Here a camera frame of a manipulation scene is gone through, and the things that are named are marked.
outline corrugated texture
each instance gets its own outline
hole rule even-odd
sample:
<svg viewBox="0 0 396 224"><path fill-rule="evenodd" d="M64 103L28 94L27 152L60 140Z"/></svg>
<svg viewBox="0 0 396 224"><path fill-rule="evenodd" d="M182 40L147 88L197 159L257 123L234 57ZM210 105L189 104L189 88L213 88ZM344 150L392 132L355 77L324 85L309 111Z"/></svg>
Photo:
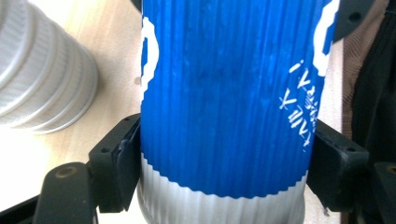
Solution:
<svg viewBox="0 0 396 224"><path fill-rule="evenodd" d="M144 1L148 164L220 197L265 197L300 181L324 82L313 61L329 52L334 8L337 0Z"/></svg>
<svg viewBox="0 0 396 224"><path fill-rule="evenodd" d="M69 77L67 83L65 83L66 87L62 90L61 95L58 96L59 98L57 97L56 102L50 106L48 110L37 114L37 116L30 119L29 122L20 125L18 128L31 130L42 129L58 120L62 116L62 113L64 113L64 110L67 109L67 107L72 107L73 101L77 100L73 100L73 97L78 94L78 89L82 87L81 83L83 83L85 79L84 76L77 76L78 74L83 74L83 60L72 40L66 35L62 35L62 39L67 46L67 54L69 57L69 66L67 66L67 70L65 71L65 74Z"/></svg>
<svg viewBox="0 0 396 224"><path fill-rule="evenodd" d="M234 199L182 188L160 176L144 158L142 167L138 197L149 224L303 223L306 175L277 195Z"/></svg>
<svg viewBox="0 0 396 224"><path fill-rule="evenodd" d="M32 14L23 0L0 3L0 89L23 63L33 32Z"/></svg>
<svg viewBox="0 0 396 224"><path fill-rule="evenodd" d="M14 7L28 6L25 1L22 2L20 6ZM28 34L32 41L31 45L26 47L26 58L19 58L17 61L21 64L15 69L12 64L10 65L15 71L11 74L7 85L0 89L0 115L10 113L26 102L48 78L50 66L55 61L56 47L50 22L33 12L29 13L32 13L30 18L32 21L29 22L32 23L35 31Z"/></svg>
<svg viewBox="0 0 396 224"><path fill-rule="evenodd" d="M33 118L35 113L42 110L42 106L60 89L64 80L68 78L68 76L64 75L64 71L69 65L67 64L67 46L60 38L60 34L53 32L53 35L56 42L56 53L54 56L55 61L49 70L50 75L46 76L37 91L34 91L24 104L21 104L10 113L0 116L0 125L15 127Z"/></svg>

